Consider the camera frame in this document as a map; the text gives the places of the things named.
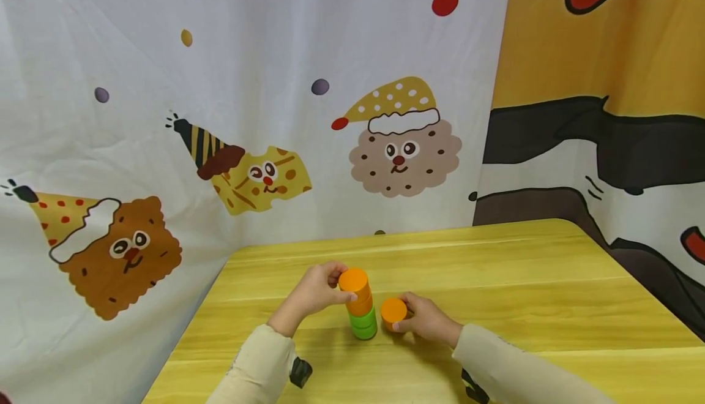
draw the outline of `backdrop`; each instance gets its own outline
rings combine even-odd
[[[140,402],[239,247],[470,225],[506,3],[0,0],[0,403]]]
[[[575,222],[705,339],[703,4],[510,0],[469,199]]]

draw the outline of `yellow curtain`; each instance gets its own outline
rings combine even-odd
[[[704,6],[509,0],[470,200],[576,223],[705,340]]]

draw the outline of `orange block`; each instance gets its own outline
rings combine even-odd
[[[390,332],[394,331],[392,325],[397,321],[404,320],[408,313],[406,303],[399,300],[399,298],[388,298],[379,308],[379,314],[382,316],[384,327]]]
[[[372,297],[367,274],[360,268],[349,268],[347,271],[340,274],[338,286],[340,287],[340,291],[356,293],[358,300],[365,300],[367,297]]]
[[[372,310],[372,296],[358,297],[356,301],[345,303],[348,312],[354,316],[365,316]]]

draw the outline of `stacked blocks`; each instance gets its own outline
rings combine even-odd
[[[358,268],[351,268],[340,274],[340,291],[357,294],[357,300],[345,304],[351,320],[352,333],[361,340],[370,340],[377,333],[377,317],[372,306],[372,291],[367,282],[367,274]]]
[[[384,327],[390,332],[394,331],[392,325],[397,321],[405,320],[409,313],[406,303],[399,300],[399,298],[386,299],[384,303],[382,303],[382,307],[379,308],[379,312],[382,316]]]

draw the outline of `table surface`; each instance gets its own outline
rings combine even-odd
[[[256,326],[309,265],[365,269],[375,306],[403,291],[583,377],[618,403],[700,403],[705,345],[565,220],[249,247],[223,268],[144,403],[204,403]],[[344,307],[294,337],[314,373],[280,403],[472,403],[450,350],[382,327],[349,330]]]

